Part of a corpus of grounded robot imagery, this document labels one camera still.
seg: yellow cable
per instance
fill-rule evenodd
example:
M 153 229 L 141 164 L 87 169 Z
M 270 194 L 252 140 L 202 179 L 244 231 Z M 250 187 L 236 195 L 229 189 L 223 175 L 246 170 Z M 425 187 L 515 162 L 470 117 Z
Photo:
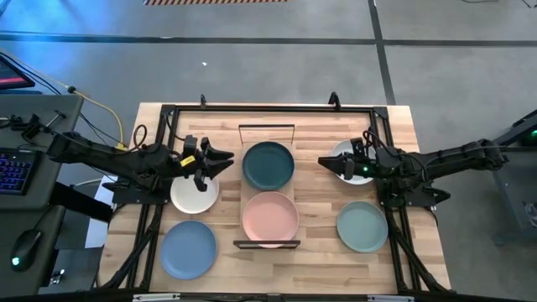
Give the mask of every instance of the yellow cable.
M 9 55 L 10 57 L 14 58 L 15 60 L 17 60 L 19 63 L 25 65 L 26 67 L 30 68 L 33 72 L 39 74 L 40 76 L 43 76 L 43 77 L 46 77 L 48 78 L 49 80 L 51 81 L 54 81 L 56 82 L 57 84 L 63 86 L 66 90 L 68 90 L 70 88 L 70 86 L 66 85 L 65 83 L 59 81 L 59 80 L 56 80 L 55 78 L 53 78 L 52 76 L 50 75 L 46 75 L 44 74 L 43 72 L 39 71 L 39 70 L 36 70 L 34 67 L 30 66 L 29 64 L 27 64 L 26 62 L 24 62 L 23 60 L 19 59 L 19 57 L 17 57 L 16 55 L 8 52 L 7 50 L 5 49 L 2 49 L 0 48 L 0 50 L 4 53 L 4 54 L 7 54 Z M 110 108 L 110 107 L 107 107 L 103 104 L 101 104 L 100 102 L 96 102 L 96 101 L 93 101 L 91 98 L 89 98 L 88 96 L 84 95 L 83 93 L 80 93 L 78 91 L 73 91 L 73 93 L 75 93 L 76 95 L 78 96 L 82 96 L 85 100 L 87 100 L 88 102 L 94 104 L 94 105 L 97 105 L 101 108 L 104 108 L 106 110 L 108 110 L 115 118 L 116 118 L 116 121 L 117 121 L 117 125 L 119 126 L 119 141 L 121 142 L 121 146 L 118 144 L 117 146 L 121 149 L 125 149 L 126 146 L 125 144 L 123 143 L 123 125 L 121 124 L 121 120 L 119 119 L 119 117 L 117 116 L 117 114 Z

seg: white plate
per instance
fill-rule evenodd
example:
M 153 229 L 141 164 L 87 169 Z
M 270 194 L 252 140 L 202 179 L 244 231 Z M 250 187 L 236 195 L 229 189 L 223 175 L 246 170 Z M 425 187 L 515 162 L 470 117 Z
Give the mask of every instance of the white plate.
M 334 149 L 330 151 L 330 156 L 337 156 L 339 154 L 342 154 L 343 152 L 348 152 L 352 154 L 351 140 L 347 139 L 336 145 L 336 147 L 334 147 Z M 375 159 L 375 149 L 373 147 L 369 147 L 369 158 Z M 373 177 L 363 178 L 362 176 L 358 175 L 354 175 L 350 180 L 345 180 L 345 176 L 343 174 L 336 176 L 339 177 L 340 180 L 343 180 L 351 185 L 365 185 L 366 183 L 373 180 Z
M 200 192 L 194 184 L 194 176 L 188 179 L 177 177 L 171 184 L 169 197 L 174 206 L 186 214 L 198 214 L 207 211 L 218 199 L 220 185 L 217 179 L 206 178 L 207 191 Z

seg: concrete floor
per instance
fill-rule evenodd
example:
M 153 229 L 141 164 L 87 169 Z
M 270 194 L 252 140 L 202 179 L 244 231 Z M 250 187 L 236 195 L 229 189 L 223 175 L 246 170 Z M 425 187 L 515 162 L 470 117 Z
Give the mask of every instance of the concrete floor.
M 518 0 L 377 0 L 386 39 L 537 39 L 536 10 Z M 366 0 L 145 7 L 134 0 L 12 1 L 3 30 L 184 37 L 373 37 Z M 65 44 L 0 42 L 28 63 L 113 107 L 131 135 L 140 102 L 386 104 L 374 46 L 230 44 Z M 495 138 L 535 109 L 535 48 L 388 47 L 398 105 L 409 105 L 422 151 Z M 117 135 L 112 117 L 83 112 Z M 77 130 L 92 132 L 79 122 Z M 99 175 L 65 165 L 66 184 Z M 486 172 L 437 181 L 451 192 L 439 206 L 452 288 L 463 294 L 537 300 L 535 245 L 495 247 L 505 209 Z

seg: pink plate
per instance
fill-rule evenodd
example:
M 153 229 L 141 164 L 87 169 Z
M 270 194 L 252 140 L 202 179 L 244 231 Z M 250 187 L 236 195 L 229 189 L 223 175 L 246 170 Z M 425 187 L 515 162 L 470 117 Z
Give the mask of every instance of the pink plate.
M 291 240 L 299 228 L 299 212 L 287 196 L 263 192 L 254 196 L 242 213 L 242 227 L 250 240 Z M 276 248 L 283 244 L 260 244 Z

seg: blue plate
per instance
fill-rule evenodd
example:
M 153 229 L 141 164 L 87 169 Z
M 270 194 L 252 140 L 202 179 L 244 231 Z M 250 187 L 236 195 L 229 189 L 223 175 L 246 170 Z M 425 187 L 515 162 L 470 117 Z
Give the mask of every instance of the blue plate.
M 295 161 L 289 150 L 275 142 L 255 144 L 244 155 L 244 178 L 258 190 L 277 190 L 293 176 Z
M 172 227 L 160 247 L 160 263 L 170 276 L 190 280 L 204 274 L 216 259 L 216 239 L 200 221 L 183 221 Z

